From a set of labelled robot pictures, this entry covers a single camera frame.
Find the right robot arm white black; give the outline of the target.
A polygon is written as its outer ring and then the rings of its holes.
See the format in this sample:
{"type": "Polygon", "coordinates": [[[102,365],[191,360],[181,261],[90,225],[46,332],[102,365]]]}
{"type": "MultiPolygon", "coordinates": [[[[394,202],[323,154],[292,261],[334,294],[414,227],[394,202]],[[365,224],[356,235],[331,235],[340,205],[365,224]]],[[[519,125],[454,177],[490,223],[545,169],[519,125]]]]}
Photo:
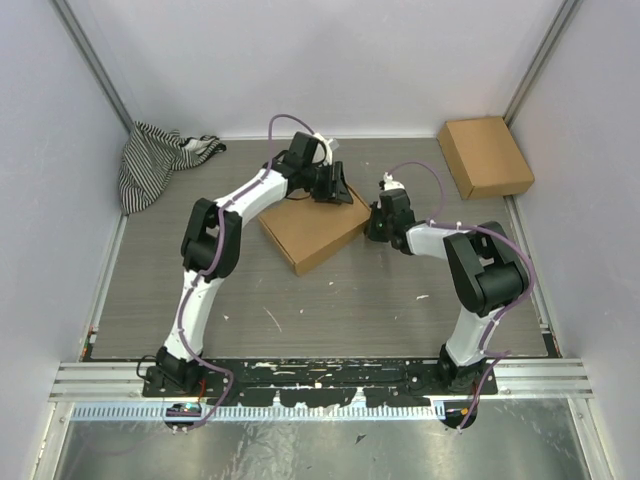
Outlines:
{"type": "Polygon", "coordinates": [[[452,335],[441,347],[437,372],[447,392],[466,392],[483,375],[488,343],[500,313],[530,286],[513,243],[497,222],[442,228],[433,221],[417,221],[402,187],[379,193],[371,205],[365,235],[405,255],[448,263],[461,310],[452,335]]]}

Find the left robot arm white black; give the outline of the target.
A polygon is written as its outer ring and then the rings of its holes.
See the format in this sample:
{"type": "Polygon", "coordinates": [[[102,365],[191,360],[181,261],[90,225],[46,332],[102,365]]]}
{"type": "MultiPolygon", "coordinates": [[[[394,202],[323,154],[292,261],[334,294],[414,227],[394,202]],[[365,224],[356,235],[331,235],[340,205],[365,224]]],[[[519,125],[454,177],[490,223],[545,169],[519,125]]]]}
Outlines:
{"type": "Polygon", "coordinates": [[[215,297],[238,264],[243,229],[258,214],[297,190],[328,204],[351,204],[343,165],[333,160],[337,141],[297,132],[289,147],[245,184],[191,211],[181,245],[183,288],[171,331],[155,354],[146,380],[181,397],[200,387],[204,333],[215,297]]]}

